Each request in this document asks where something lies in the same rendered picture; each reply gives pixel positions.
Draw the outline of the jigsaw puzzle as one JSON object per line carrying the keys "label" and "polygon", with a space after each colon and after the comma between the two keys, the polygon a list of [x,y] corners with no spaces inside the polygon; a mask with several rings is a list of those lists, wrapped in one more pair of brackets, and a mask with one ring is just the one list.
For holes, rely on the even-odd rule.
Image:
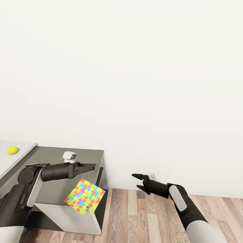
{"label": "jigsaw puzzle", "polygon": [[90,205],[89,208],[91,207],[92,210],[89,212],[91,215],[96,210],[104,194],[105,190],[82,178],[64,202],[82,215],[86,214],[87,206]]}

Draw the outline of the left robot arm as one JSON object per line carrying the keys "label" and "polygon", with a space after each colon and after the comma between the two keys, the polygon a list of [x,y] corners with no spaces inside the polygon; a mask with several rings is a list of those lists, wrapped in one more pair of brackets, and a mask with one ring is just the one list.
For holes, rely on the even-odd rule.
{"label": "left robot arm", "polygon": [[32,210],[43,182],[73,179],[78,174],[95,170],[96,164],[75,162],[77,154],[65,152],[65,163],[26,165],[18,183],[0,200],[0,243],[19,243],[28,213]]}

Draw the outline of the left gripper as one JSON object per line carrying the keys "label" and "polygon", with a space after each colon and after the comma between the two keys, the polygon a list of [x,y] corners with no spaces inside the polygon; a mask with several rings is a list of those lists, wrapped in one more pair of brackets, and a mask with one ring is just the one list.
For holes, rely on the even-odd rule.
{"label": "left gripper", "polygon": [[54,180],[73,179],[78,174],[95,170],[95,166],[96,164],[81,164],[80,162],[56,164],[53,170]]}

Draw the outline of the tennis ball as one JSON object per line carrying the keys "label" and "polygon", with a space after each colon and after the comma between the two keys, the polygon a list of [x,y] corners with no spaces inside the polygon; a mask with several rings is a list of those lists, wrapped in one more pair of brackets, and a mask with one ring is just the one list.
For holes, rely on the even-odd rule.
{"label": "tennis ball", "polygon": [[15,153],[18,152],[18,148],[15,147],[15,146],[12,146],[12,147],[9,147],[9,148],[6,150],[6,152],[7,152],[8,154],[12,155],[12,154],[15,154]]}

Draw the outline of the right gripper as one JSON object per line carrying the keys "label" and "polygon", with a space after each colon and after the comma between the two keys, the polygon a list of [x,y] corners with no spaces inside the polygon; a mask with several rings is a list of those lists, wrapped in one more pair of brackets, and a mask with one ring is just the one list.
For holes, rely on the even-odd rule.
{"label": "right gripper", "polygon": [[150,195],[151,193],[159,195],[159,182],[151,180],[148,175],[132,174],[132,176],[143,180],[143,186],[137,185],[139,189],[143,190],[148,195]]}

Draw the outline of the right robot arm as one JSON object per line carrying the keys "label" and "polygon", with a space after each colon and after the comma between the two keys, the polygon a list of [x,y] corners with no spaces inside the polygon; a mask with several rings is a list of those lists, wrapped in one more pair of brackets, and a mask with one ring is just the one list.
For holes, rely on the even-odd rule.
{"label": "right robot arm", "polygon": [[150,177],[143,174],[132,176],[143,180],[143,186],[137,187],[148,195],[153,193],[166,199],[169,196],[172,198],[190,243],[223,243],[183,187],[161,184],[157,182],[155,174],[150,174]]}

